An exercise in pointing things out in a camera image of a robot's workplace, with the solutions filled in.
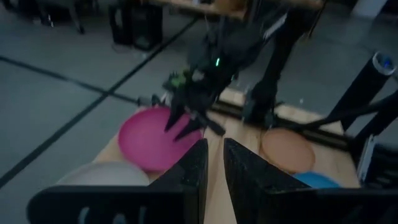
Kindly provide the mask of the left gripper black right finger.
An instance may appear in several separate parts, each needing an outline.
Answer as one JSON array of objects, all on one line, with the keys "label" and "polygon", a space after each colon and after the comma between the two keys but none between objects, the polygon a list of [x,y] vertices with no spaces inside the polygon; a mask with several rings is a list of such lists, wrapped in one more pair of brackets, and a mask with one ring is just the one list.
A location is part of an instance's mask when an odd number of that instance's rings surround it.
[{"label": "left gripper black right finger", "polygon": [[223,156],[238,223],[397,224],[396,189],[312,188],[232,138]]}]

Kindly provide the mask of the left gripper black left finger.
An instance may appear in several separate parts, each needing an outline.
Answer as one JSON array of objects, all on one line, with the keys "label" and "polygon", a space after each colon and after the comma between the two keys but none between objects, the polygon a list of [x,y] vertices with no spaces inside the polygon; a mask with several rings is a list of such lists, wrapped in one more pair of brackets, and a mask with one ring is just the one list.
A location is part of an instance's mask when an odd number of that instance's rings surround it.
[{"label": "left gripper black left finger", "polygon": [[148,186],[54,185],[27,206],[29,223],[204,222],[208,141],[197,141]]}]

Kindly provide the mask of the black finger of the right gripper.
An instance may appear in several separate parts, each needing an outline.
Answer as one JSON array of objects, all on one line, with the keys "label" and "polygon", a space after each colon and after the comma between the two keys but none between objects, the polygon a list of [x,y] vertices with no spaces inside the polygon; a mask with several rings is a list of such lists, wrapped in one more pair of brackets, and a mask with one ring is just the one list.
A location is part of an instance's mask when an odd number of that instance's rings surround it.
[{"label": "black finger of the right gripper", "polygon": [[167,120],[167,124],[165,126],[165,131],[168,131],[170,128],[172,128],[184,114],[185,114],[184,105],[181,104],[172,105],[170,107],[170,114]]},{"label": "black finger of the right gripper", "polygon": [[201,122],[197,119],[190,119],[188,124],[177,134],[174,141],[179,141],[181,138],[189,135],[192,132],[198,131],[202,128]]}]

